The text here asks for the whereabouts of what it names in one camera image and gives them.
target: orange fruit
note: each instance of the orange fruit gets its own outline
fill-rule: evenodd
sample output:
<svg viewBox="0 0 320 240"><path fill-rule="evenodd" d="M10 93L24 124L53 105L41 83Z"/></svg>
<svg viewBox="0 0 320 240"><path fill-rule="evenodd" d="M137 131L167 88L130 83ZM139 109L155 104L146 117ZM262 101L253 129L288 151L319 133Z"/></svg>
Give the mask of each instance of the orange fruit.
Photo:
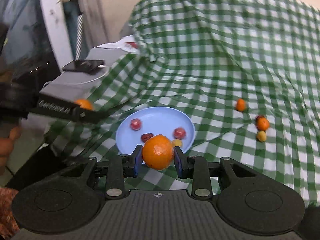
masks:
<svg viewBox="0 0 320 240"><path fill-rule="evenodd" d="M78 99L74 103L79 105L83 109L93 110L93 105L88 99Z"/></svg>
<svg viewBox="0 0 320 240"><path fill-rule="evenodd" d="M265 131L270 127L270 123L265 117L261 117L257 120L257 128L260 131Z"/></svg>
<svg viewBox="0 0 320 240"><path fill-rule="evenodd" d="M245 110L245 108L246 108L245 101L242 98L238 99L237 104L236 104L236 110L243 112Z"/></svg>
<svg viewBox="0 0 320 240"><path fill-rule="evenodd" d="M162 134L153 136L143 146L142 158L147 166L155 170L167 168L173 160L171 141Z"/></svg>

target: brown textured fabric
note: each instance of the brown textured fabric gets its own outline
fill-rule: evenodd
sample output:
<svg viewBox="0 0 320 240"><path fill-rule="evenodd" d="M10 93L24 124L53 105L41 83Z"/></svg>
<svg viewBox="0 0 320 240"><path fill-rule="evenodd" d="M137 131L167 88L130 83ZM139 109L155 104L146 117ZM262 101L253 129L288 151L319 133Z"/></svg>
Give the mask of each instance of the brown textured fabric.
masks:
<svg viewBox="0 0 320 240"><path fill-rule="evenodd" d="M11 188L0 188L0 235L9 239L19 230L11 212L11 202L17 190Z"/></svg>

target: light blue plate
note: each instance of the light blue plate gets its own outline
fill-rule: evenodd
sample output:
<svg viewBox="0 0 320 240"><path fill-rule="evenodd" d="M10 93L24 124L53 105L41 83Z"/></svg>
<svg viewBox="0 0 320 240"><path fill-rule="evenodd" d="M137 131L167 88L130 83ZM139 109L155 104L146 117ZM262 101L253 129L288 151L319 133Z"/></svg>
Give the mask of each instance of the light blue plate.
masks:
<svg viewBox="0 0 320 240"><path fill-rule="evenodd" d="M142 122L139 131L130 128L130 122L135 118ZM183 153L186 153L196 137L196 129L190 118L185 113L170 107L145 108L128 116L121 123L116 131L116 145L120 153L131 155L138 144L144 145L141 141L142 134L153 133L154 136L162 134L173 140L173 131L178 127L182 127L187 133L181 147Z"/></svg>

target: green and white checkered tablecloth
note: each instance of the green and white checkered tablecloth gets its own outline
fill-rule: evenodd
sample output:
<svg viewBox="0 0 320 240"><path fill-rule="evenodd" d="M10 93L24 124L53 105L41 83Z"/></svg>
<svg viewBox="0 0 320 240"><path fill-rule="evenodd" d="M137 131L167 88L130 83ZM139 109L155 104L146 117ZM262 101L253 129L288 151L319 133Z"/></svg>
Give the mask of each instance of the green and white checkered tablecloth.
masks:
<svg viewBox="0 0 320 240"><path fill-rule="evenodd" d="M196 127L189 155L231 158L320 202L320 13L296 0L141 0L130 23L140 55L121 57L88 98L101 124L57 120L47 132L66 154L106 160L133 112L174 107ZM234 109L243 98L248 109ZM255 117L270 121L265 143ZM141 169L127 188L191 188L173 164ZM219 192L212 178L214 192Z"/></svg>

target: screw head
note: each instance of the screw head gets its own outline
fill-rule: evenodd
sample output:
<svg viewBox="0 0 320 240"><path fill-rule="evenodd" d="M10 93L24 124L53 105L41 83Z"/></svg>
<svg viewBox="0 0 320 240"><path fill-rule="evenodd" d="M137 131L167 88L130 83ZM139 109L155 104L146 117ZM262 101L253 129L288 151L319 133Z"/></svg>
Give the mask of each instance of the screw head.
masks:
<svg viewBox="0 0 320 240"><path fill-rule="evenodd" d="M110 188L106 193L110 197L118 197L122 194L122 190L119 188Z"/></svg>
<svg viewBox="0 0 320 240"><path fill-rule="evenodd" d="M198 188L195 190L195 194L199 197L207 197L210 195L210 191L206 188Z"/></svg>

